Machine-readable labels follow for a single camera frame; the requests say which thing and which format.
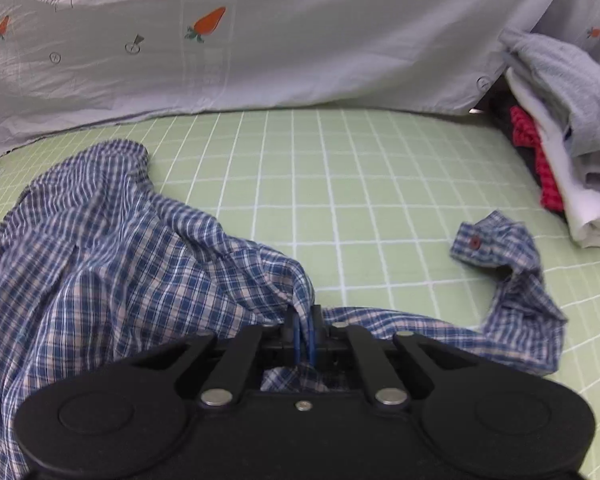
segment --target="white towel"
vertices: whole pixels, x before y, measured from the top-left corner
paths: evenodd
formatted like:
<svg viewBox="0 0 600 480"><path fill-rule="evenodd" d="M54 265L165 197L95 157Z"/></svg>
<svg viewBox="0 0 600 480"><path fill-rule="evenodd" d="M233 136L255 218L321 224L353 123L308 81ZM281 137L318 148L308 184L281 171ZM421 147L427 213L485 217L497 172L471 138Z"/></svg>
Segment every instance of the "white towel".
<svg viewBox="0 0 600 480"><path fill-rule="evenodd" d="M506 78L513 95L536 122L544 154L562 194L571 237L581 247L600 247L600 192L586 189L578 179L562 140L561 127L528 84L510 68Z"/></svg>

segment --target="red button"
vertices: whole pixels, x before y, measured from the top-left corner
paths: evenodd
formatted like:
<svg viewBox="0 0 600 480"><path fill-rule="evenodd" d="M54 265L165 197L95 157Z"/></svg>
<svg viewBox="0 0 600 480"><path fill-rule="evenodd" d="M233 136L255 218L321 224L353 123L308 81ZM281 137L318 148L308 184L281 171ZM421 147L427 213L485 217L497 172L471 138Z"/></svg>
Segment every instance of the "red button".
<svg viewBox="0 0 600 480"><path fill-rule="evenodd" d="M472 236L471 240L469 240L469 247L471 247L474 251L480 249L481 245L482 241L480 240L479 236Z"/></svg>

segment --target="round pad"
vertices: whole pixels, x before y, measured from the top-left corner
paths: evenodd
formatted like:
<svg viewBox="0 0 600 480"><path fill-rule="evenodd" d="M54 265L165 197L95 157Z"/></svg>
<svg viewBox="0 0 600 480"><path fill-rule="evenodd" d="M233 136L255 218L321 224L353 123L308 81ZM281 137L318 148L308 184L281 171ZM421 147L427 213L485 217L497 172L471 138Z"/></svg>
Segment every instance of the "round pad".
<svg viewBox="0 0 600 480"><path fill-rule="evenodd" d="M571 470L595 431L589 405L571 390L483 367L446 372L426 400L422 425L445 459L494 479Z"/></svg>
<svg viewBox="0 0 600 480"><path fill-rule="evenodd" d="M85 435L101 435L119 430L129 422L134 406L124 397L104 392L82 394L60 408L59 418L66 428Z"/></svg>
<svg viewBox="0 0 600 480"><path fill-rule="evenodd" d="M184 403L159 372L120 366L39 390L22 403L14 430L42 471L106 480L156 462L186 421Z"/></svg>

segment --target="stack of folded clothes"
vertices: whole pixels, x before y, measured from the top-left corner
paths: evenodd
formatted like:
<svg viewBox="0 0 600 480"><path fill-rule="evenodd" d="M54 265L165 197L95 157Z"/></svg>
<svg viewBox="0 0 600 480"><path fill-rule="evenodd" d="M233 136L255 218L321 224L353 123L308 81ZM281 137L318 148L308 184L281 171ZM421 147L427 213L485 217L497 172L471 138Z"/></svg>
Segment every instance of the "stack of folded clothes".
<svg viewBox="0 0 600 480"><path fill-rule="evenodd" d="M502 122L508 107L512 143L534 150L542 205L563 209L582 247L600 246L600 65L578 47L541 34L507 29L500 41L512 96L496 95L491 115Z"/></svg>

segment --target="orange carrot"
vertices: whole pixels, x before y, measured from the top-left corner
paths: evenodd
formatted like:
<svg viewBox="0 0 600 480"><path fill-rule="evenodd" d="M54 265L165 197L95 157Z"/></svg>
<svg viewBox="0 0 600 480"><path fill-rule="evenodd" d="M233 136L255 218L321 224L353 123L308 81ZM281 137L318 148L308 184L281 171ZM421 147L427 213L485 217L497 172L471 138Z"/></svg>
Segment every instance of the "orange carrot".
<svg viewBox="0 0 600 480"><path fill-rule="evenodd" d="M216 30L225 11L226 7L218 7L216 10L208 13L208 15L197 20L193 27L187 29L186 38L190 40L196 38L200 43L204 43L202 36L208 36Z"/></svg>
<svg viewBox="0 0 600 480"><path fill-rule="evenodd" d="M4 39L4 35L7 33L7 24L9 23L9 15L5 16L0 22L0 39Z"/></svg>

